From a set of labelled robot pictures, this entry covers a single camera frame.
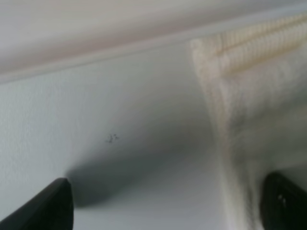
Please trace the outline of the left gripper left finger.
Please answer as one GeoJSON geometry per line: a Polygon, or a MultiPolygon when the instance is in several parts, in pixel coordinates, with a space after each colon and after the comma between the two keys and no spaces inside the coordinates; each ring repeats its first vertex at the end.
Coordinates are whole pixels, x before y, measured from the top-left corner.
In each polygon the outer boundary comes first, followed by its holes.
{"type": "Polygon", "coordinates": [[[58,178],[0,222],[2,230],[71,230],[74,204],[71,184],[58,178]]]}

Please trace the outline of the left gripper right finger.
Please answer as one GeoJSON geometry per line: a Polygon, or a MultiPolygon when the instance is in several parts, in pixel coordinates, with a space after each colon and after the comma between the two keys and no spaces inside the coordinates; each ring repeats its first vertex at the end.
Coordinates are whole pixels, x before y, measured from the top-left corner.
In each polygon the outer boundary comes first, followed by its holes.
{"type": "Polygon", "coordinates": [[[307,192],[278,172],[262,184],[260,217],[265,230],[305,230],[307,192]]]}

